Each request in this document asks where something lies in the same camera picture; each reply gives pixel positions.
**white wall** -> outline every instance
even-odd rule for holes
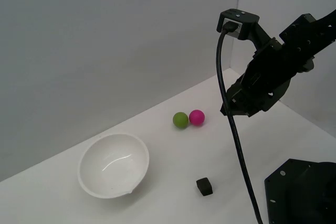
[[[0,180],[213,76],[236,4],[0,0]]]
[[[336,9],[336,0],[239,0],[239,9],[260,16],[270,37],[279,34],[301,14],[319,19]],[[316,55],[315,68],[297,74],[281,99],[284,104],[336,137],[336,43]],[[251,42],[234,41],[231,67],[243,73],[254,54]]]

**ball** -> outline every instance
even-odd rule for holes
[[[173,117],[173,123],[176,127],[180,129],[184,129],[188,126],[188,116],[186,113],[183,112],[177,112]]]
[[[195,126],[200,126],[203,124],[205,120],[205,115],[202,111],[200,110],[193,110],[190,115],[189,115],[189,120],[191,124]]]

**bowl rim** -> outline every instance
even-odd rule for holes
[[[145,169],[143,170],[143,172],[142,172],[141,176],[139,177],[139,179],[134,183],[133,186],[130,187],[129,190],[123,191],[123,192],[120,192],[120,193],[115,193],[113,195],[108,195],[107,196],[107,195],[97,194],[97,193],[91,191],[89,188],[87,188],[87,186],[84,184],[84,182],[83,182],[83,180],[81,178],[80,169],[81,169],[83,158],[86,155],[86,153],[88,152],[88,150],[91,149],[91,147],[93,147],[100,140],[102,140],[102,139],[104,139],[104,138],[106,138],[108,136],[113,136],[113,135],[127,135],[127,136],[130,136],[130,137],[134,138],[135,140],[137,140],[142,145],[142,147],[143,147],[143,149],[145,151],[146,165],[145,165]],[[130,134],[130,133],[126,133],[126,132],[109,133],[109,134],[100,135],[98,137],[98,139],[95,140],[93,143],[91,143],[89,145],[89,147],[87,147],[86,150],[82,153],[81,158],[80,158],[79,163],[78,163],[78,167],[77,167],[77,178],[78,178],[78,182],[79,182],[80,186],[82,187],[82,189],[84,191],[86,191],[89,195],[94,196],[96,198],[101,198],[101,199],[112,199],[112,198],[117,198],[117,197],[123,196],[125,194],[132,193],[133,190],[138,186],[138,184],[142,181],[142,179],[144,178],[145,174],[147,173],[148,166],[149,166],[149,152],[148,152],[148,148],[145,145],[145,143],[139,137],[137,137],[137,136],[135,136],[133,134]]]

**green ball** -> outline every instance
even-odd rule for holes
[[[188,116],[186,113],[183,112],[177,112],[173,117],[173,123],[176,127],[180,129],[184,129],[188,126]]]

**white bowl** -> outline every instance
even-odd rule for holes
[[[78,166],[78,181],[88,194],[110,199],[130,194],[149,164],[146,145],[130,134],[113,134],[93,143]]]

